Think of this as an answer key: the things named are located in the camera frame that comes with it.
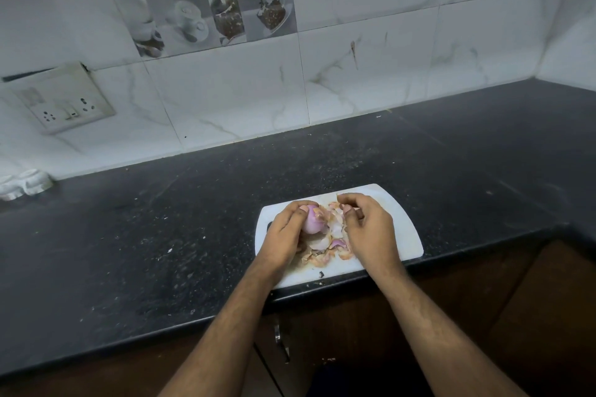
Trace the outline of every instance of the hand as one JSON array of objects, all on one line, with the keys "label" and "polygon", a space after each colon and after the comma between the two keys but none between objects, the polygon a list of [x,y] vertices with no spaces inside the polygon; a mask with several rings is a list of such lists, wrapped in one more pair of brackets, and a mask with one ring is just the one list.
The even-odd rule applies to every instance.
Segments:
[{"label": "hand", "polygon": [[378,284],[388,275],[407,275],[399,259],[391,215],[376,200],[362,193],[341,194],[337,201],[343,204],[352,250],[372,279]]},{"label": "hand", "polygon": [[296,254],[298,236],[308,216],[308,212],[300,208],[305,205],[318,206],[314,201],[294,201],[277,214],[255,258],[253,264],[261,267],[263,273],[271,276],[273,285],[281,280],[286,267]]}]

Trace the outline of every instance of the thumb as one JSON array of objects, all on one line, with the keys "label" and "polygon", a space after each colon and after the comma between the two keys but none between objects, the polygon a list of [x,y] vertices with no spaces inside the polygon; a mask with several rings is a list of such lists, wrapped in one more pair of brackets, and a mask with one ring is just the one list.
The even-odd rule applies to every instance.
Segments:
[{"label": "thumb", "polygon": [[290,217],[290,220],[288,221],[288,224],[286,225],[285,229],[288,229],[294,232],[296,235],[298,235],[300,233],[300,230],[302,229],[302,225],[304,224],[304,221],[306,220],[307,216],[308,212],[306,212],[301,207],[298,207],[298,209],[296,209],[294,213],[292,213],[292,216]]},{"label": "thumb", "polygon": [[348,234],[350,232],[355,232],[356,230],[360,229],[360,223],[358,222],[358,215],[356,215],[356,211],[354,208],[349,204],[343,205],[343,216],[346,219],[346,227]]}]

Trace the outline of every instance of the forearm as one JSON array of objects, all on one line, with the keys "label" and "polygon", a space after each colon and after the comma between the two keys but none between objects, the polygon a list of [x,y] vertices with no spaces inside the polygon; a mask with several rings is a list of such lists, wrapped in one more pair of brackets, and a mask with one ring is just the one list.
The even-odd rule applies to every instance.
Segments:
[{"label": "forearm", "polygon": [[437,397],[526,395],[405,272],[377,284]]},{"label": "forearm", "polygon": [[242,382],[263,305],[274,284],[255,261],[160,397],[233,397]]}]

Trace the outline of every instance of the tiled wall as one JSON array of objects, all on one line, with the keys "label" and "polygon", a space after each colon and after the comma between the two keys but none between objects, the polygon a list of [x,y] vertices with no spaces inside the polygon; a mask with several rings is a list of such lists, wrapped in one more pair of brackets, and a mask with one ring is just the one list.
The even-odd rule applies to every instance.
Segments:
[{"label": "tiled wall", "polygon": [[596,0],[563,0],[537,77],[596,90]]},{"label": "tiled wall", "polygon": [[0,174],[64,178],[525,79],[560,4],[283,0],[268,29],[259,0],[238,0],[244,34],[227,38],[212,0],[186,0],[209,32],[189,41],[168,8],[180,0],[124,5],[139,1],[151,38],[123,0],[2,0],[2,76],[79,60],[116,115],[41,136],[0,87]]}]

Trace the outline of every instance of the person's right hand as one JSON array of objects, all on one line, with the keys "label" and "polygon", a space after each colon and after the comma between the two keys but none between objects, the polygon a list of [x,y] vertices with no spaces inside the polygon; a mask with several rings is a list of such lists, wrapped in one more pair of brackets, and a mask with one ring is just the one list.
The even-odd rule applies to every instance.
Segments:
[{"label": "person's right hand", "polygon": [[388,275],[406,274],[399,259],[391,215],[375,199],[362,193],[341,194],[337,201],[343,204],[350,246],[372,279],[378,282]]}]

